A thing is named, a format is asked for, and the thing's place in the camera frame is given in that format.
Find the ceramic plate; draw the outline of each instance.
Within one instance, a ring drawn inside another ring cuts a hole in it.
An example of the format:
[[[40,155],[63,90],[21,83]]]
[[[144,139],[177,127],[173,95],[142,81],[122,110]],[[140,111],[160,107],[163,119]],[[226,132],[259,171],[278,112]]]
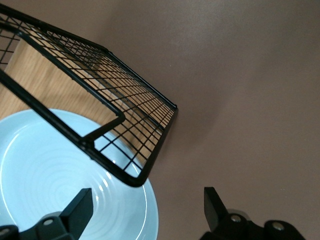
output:
[[[75,113],[52,112],[81,136],[99,127]],[[116,144],[132,156],[122,142]],[[116,147],[106,151],[117,165],[127,162]],[[127,170],[131,175],[138,171],[134,165]],[[158,208],[149,180],[139,188],[125,185],[33,110],[0,121],[0,226],[25,231],[45,215],[61,212],[82,188],[92,188],[94,210],[81,240],[157,238]]]

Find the wire grid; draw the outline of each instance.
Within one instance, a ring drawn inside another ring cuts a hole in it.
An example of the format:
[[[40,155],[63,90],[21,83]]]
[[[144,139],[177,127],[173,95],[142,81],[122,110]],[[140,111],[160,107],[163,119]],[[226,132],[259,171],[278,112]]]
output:
[[[0,21],[29,35],[124,113],[125,121],[111,130],[116,137],[110,139],[104,134],[102,138],[109,143],[98,151],[103,154],[106,148],[113,145],[128,159],[127,165],[123,167],[124,171],[131,164],[142,169],[173,118],[175,109],[170,107],[154,88],[115,60],[112,53],[62,34],[41,30],[4,14],[0,14]],[[19,38],[0,29],[0,39],[0,67],[4,69],[14,53]],[[129,156],[117,144],[119,140],[130,148],[133,156]]]

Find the brown table surface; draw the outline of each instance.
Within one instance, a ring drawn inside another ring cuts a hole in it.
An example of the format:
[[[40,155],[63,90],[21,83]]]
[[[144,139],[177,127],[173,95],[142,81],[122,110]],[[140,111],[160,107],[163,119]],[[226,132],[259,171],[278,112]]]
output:
[[[209,230],[203,187],[320,238],[320,3],[0,0],[100,43],[179,107],[151,172],[159,240]]]

